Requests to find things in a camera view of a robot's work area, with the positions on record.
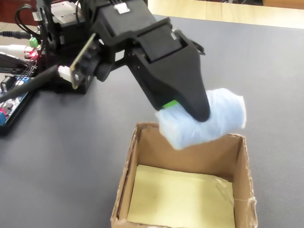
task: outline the crumpled plastic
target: crumpled plastic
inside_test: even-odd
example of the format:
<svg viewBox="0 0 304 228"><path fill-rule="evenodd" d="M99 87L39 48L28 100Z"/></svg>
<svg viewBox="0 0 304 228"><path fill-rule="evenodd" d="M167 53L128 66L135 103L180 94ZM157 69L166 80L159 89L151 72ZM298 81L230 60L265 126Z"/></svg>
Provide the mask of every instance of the crumpled plastic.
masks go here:
<svg viewBox="0 0 304 228"><path fill-rule="evenodd" d="M232 130L245 127L247 117L243 96L225 88L209 90L206 93L210 116L205 122L195 120L180 104L156 113L160 133L174 149L181 150L206 143Z"/></svg>

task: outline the wire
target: wire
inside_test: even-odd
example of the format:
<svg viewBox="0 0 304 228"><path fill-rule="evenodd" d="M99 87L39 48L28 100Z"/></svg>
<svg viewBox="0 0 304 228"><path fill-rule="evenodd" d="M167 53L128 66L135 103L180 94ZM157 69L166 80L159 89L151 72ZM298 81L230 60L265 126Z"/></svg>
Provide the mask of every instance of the wire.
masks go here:
<svg viewBox="0 0 304 228"><path fill-rule="evenodd" d="M0 103L5 102L9 99L14 99L18 96L21 96L22 94L28 93L41 87L55 75L58 75L58 67L56 65L43 71L29 82L18 85L12 90L9 90L6 94L0 97Z"/></svg>
<svg viewBox="0 0 304 228"><path fill-rule="evenodd" d="M32 36L40 39L40 35L36 32L34 32L33 30L31 30L29 27L27 27L20 19L20 12L22 10L25 10L25 9L30 9L32 11L36 11L31 5L28 5L28 4L24 4L22 6L20 6L17 10L16 10L16 13L15 13L15 23L18 25L19 28L21 28L23 31L31 34Z"/></svg>
<svg viewBox="0 0 304 228"><path fill-rule="evenodd" d="M76 11L75 11L75 14L76 14L76 21L77 21L77 23L79 24L80 21L79 21L79 17L78 17L78 7L79 7L79 0L78 0L78 2L77 2L77 4L76 4Z"/></svg>
<svg viewBox="0 0 304 228"><path fill-rule="evenodd" d="M43 34L43 43L42 43L42 46L41 46L41 52L43 51L43 49L45 49L46 66L48 68L48 66L49 66L49 60L48 60L49 45L48 45L47 29L45 27L45 24L42 21L39 24L40 24L40 27L42 29L42 34Z"/></svg>

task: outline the cardboard box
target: cardboard box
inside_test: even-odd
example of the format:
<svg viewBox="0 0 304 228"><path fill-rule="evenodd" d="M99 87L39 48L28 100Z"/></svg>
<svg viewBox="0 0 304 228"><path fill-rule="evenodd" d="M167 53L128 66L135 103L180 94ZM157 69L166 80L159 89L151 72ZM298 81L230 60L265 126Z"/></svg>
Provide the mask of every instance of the cardboard box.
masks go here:
<svg viewBox="0 0 304 228"><path fill-rule="evenodd" d="M112 228L151 228L127 221L137 165L222 177L233 186L236 228L256 228L256 199L244 136L229 134L212 142L175 151L158 124L137 124L111 216Z"/></svg>

